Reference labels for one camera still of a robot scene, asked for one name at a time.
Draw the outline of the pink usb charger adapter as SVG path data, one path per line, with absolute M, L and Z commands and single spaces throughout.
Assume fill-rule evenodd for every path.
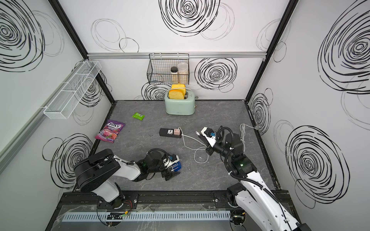
M 174 129 L 174 130 L 173 130 L 173 134 L 174 134 L 175 136 L 180 136 L 180 135 L 181 135 L 181 130 L 180 130 L 180 129 Z

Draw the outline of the black power strip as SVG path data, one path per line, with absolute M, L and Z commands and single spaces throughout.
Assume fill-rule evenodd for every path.
M 170 138 L 182 138 L 182 132 L 181 132 L 181 135 L 180 136 L 175 136 L 173 134 L 173 130 L 174 129 L 165 129 L 165 128 L 161 128 L 160 131 L 159 131 L 159 135 L 161 137 L 170 137 Z

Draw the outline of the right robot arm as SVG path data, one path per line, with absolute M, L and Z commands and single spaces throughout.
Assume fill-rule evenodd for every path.
M 237 184 L 227 189 L 228 202 L 243 209 L 263 231 L 309 231 L 281 204 L 263 181 L 253 162 L 244 154 L 241 137 L 229 127 L 217 131 L 204 127 L 197 133 L 206 145 L 206 153 L 224 158 L 224 166 Z

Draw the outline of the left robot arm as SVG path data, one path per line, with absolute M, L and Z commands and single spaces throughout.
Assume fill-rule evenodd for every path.
M 156 173 L 166 181 L 180 174 L 182 168 L 178 155 L 171 155 L 163 149 L 150 149 L 139 161 L 126 161 L 111 149 L 105 149 L 78 162 L 73 170 L 81 192 L 93 192 L 107 203 L 123 203 L 125 196 L 112 176 L 126 178 L 132 182 L 150 180 Z

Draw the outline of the mint green toaster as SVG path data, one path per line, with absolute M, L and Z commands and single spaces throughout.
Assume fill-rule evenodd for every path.
M 184 95 L 184 99 L 170 99 L 169 92 L 172 90 L 177 89 L 167 90 L 167 92 L 165 93 L 164 102 L 166 113 L 170 115 L 194 114 L 196 109 L 195 93 L 191 89 L 186 88 L 187 91 L 186 94 Z

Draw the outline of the green candy packet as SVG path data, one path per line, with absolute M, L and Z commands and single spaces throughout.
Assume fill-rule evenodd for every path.
M 133 115 L 133 118 L 135 118 L 135 119 L 138 119 L 138 120 L 142 121 L 142 120 L 145 118 L 145 115 L 140 114 L 140 113 L 135 113 L 135 114 Z

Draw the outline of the yellow sponge toast front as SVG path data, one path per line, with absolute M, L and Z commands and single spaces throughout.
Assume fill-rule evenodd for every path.
M 174 89 L 168 92 L 169 99 L 173 100 L 184 100 L 186 95 L 186 89 Z

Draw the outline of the yellow sponge toast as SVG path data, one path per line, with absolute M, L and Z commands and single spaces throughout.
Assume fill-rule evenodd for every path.
M 186 89 L 174 89 L 168 92 L 169 99 L 173 100 L 184 100 L 186 95 Z
M 171 89 L 172 90 L 185 90 L 186 86 L 184 84 L 173 84 Z

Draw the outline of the purple candy bag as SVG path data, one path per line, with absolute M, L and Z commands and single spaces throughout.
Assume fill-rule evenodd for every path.
M 125 123 L 107 120 L 105 126 L 95 136 L 95 139 L 114 143 L 121 130 L 125 127 Z

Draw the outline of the yellow sponge toast back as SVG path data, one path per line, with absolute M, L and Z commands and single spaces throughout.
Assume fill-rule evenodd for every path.
M 186 86 L 184 84 L 173 84 L 171 89 L 172 90 L 185 90 Z

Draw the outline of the white lid plastic jar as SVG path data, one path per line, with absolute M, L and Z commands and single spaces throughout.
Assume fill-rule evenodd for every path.
M 181 62 L 177 65 L 178 68 L 178 82 L 179 84 L 187 85 L 189 82 L 189 67 L 188 63 Z

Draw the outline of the black lid spice jar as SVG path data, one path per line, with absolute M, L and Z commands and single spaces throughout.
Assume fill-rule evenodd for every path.
M 178 84 L 178 68 L 176 66 L 171 67 L 171 84 Z

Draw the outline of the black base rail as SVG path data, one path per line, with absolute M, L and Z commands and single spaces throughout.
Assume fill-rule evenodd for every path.
M 124 191 L 121 202 L 105 202 L 94 193 L 64 193 L 57 209 L 62 206 L 95 206 L 98 209 L 136 209 L 139 205 L 205 204 L 216 208 L 232 208 L 231 194 L 217 191 Z

